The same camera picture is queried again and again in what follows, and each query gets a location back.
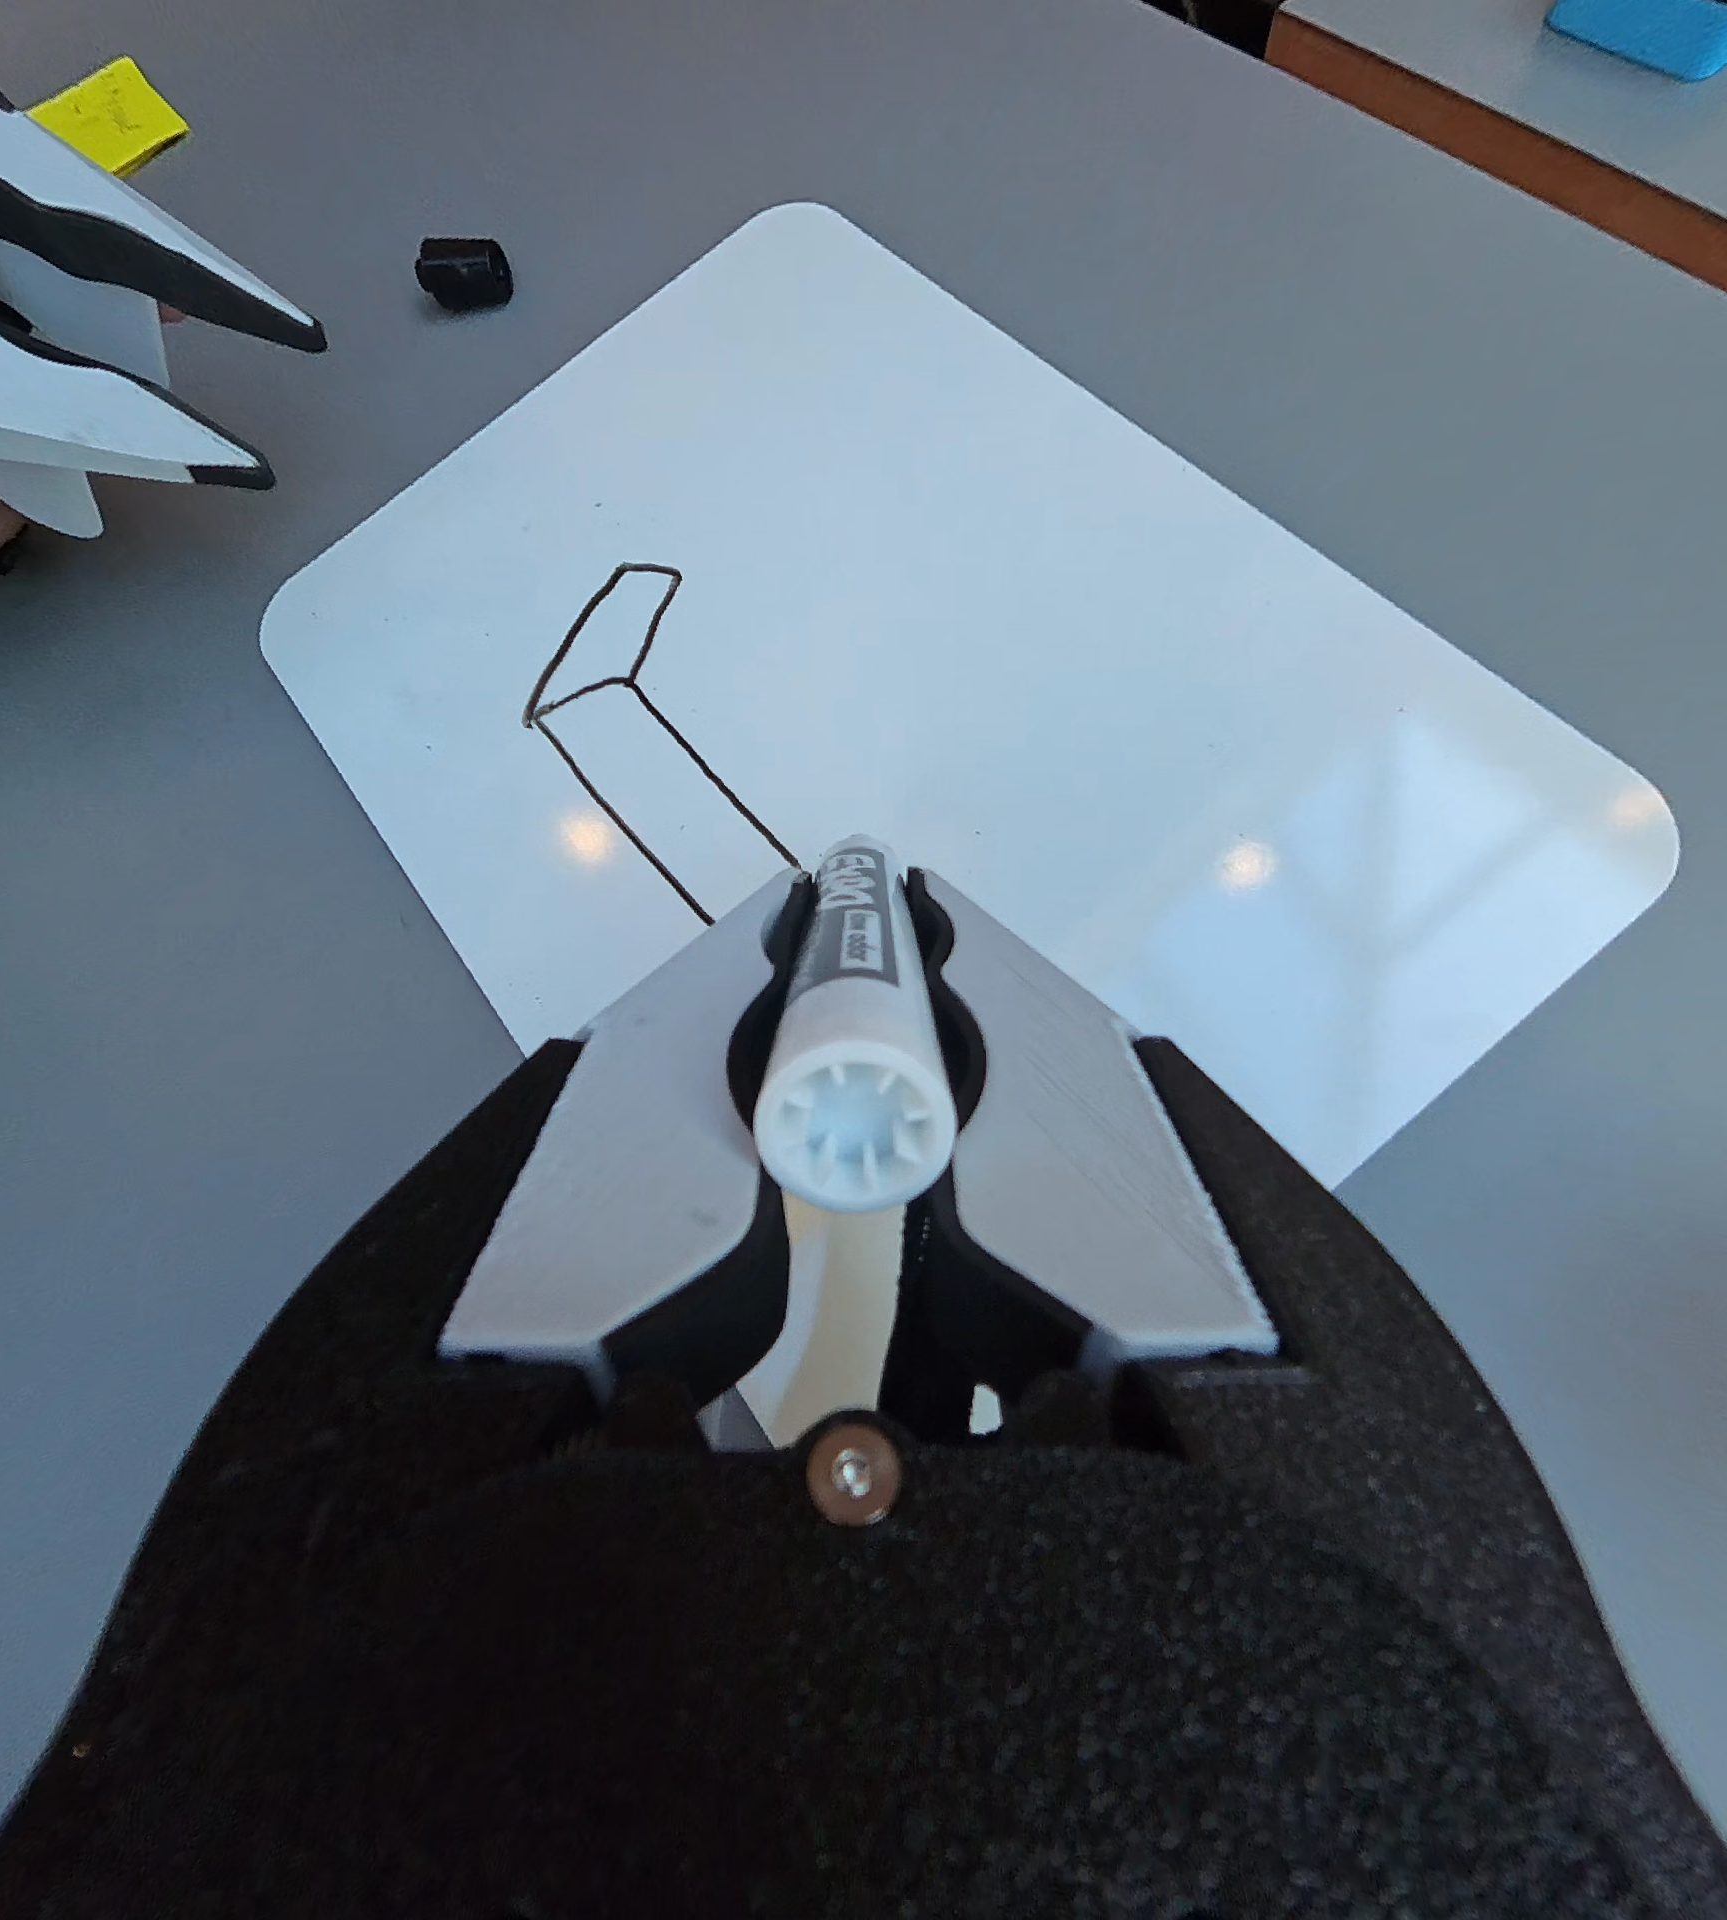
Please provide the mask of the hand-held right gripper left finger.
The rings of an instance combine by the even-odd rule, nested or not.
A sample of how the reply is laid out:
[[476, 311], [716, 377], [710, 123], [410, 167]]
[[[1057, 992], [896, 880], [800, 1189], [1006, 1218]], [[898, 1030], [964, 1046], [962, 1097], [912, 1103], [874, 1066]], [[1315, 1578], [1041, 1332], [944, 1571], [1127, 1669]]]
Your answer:
[[574, 1368], [600, 1402], [656, 1374], [706, 1405], [778, 1339], [784, 1210], [730, 1055], [800, 881], [768, 880], [558, 1058], [568, 1076], [444, 1323], [446, 1360]]

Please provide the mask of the black marker cap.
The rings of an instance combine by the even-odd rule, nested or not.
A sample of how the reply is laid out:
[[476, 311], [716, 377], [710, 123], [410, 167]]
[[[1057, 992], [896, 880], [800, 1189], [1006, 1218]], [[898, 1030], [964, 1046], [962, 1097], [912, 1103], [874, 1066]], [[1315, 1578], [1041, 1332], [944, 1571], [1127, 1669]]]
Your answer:
[[456, 316], [506, 308], [514, 295], [508, 253], [490, 235], [426, 235], [414, 271], [422, 290]]

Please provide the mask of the grey desk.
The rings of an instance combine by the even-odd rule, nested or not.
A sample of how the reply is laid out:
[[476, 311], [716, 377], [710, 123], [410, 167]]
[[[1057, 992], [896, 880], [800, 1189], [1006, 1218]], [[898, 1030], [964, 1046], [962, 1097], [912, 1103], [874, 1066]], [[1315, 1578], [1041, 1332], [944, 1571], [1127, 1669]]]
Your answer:
[[[274, 590], [760, 208], [870, 228], [1653, 780], [1665, 899], [1355, 1171], [1727, 1835], [1727, 297], [1141, 4], [0, 4], [316, 311], [274, 492], [0, 577], [0, 1816], [182, 1451], [520, 1059], [258, 648]], [[490, 235], [454, 314], [426, 235]]]

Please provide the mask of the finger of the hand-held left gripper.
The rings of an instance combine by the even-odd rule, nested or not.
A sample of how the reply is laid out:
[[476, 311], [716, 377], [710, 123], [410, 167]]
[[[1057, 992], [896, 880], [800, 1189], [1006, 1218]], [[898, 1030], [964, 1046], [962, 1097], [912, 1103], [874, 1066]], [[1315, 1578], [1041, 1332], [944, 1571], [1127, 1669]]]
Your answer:
[[0, 334], [168, 381], [160, 314], [300, 351], [322, 324], [0, 92]]
[[92, 471], [268, 489], [266, 457], [124, 368], [0, 330], [0, 497], [70, 538], [104, 516]]

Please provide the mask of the white dry erase marker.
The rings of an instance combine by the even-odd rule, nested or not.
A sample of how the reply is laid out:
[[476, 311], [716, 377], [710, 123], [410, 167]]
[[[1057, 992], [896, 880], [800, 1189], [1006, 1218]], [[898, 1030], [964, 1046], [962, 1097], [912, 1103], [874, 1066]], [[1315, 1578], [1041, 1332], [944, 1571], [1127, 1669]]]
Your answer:
[[924, 956], [890, 847], [834, 844], [754, 1110], [772, 1178], [828, 1211], [900, 1208], [958, 1135]]

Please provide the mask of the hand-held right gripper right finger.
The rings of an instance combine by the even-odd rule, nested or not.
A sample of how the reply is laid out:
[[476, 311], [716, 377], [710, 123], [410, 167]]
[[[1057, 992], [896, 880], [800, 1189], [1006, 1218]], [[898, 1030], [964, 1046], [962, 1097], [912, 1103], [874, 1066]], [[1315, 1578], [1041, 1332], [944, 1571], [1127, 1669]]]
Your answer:
[[914, 869], [908, 898], [972, 1096], [924, 1198], [924, 1319], [950, 1361], [1004, 1405], [1047, 1374], [1271, 1363], [1277, 1329], [1135, 1031], [944, 878]]

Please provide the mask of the yellow paper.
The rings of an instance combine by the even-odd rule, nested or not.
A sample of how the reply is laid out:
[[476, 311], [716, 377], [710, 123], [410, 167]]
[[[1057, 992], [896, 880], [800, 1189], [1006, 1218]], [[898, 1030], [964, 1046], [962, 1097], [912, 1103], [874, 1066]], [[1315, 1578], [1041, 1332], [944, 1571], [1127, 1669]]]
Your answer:
[[130, 56], [108, 60], [30, 106], [26, 115], [120, 180], [130, 180], [192, 132]]

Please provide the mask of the white whiteboard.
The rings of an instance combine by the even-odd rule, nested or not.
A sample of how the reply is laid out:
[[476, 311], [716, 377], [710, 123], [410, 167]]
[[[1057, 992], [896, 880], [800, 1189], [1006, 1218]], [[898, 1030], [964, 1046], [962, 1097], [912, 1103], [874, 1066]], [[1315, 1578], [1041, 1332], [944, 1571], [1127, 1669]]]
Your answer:
[[[754, 1138], [850, 836], [1109, 1006], [1279, 1336], [1121, 1372], [1303, 1383], [1313, 1257], [1263, 1250], [1249, 1166], [1337, 1185], [1679, 859], [1631, 766], [822, 204], [738, 228], [278, 588], [260, 640], [560, 1085], [604, 1008], [796, 872], [732, 1037]], [[932, 1010], [960, 1129], [966, 1035]], [[776, 1437], [862, 1386], [842, 1253], [918, 1267], [924, 1363], [970, 1409], [924, 1319], [928, 1191], [780, 1187], [784, 1323], [738, 1379]]]

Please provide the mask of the blue black whiteboard eraser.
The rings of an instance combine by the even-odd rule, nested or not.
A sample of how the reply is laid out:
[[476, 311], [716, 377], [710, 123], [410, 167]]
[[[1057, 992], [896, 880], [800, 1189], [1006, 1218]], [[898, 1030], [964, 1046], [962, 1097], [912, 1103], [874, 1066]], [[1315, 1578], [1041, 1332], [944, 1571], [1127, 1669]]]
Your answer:
[[1551, 2], [1545, 26], [1677, 82], [1727, 68], [1727, 2]]

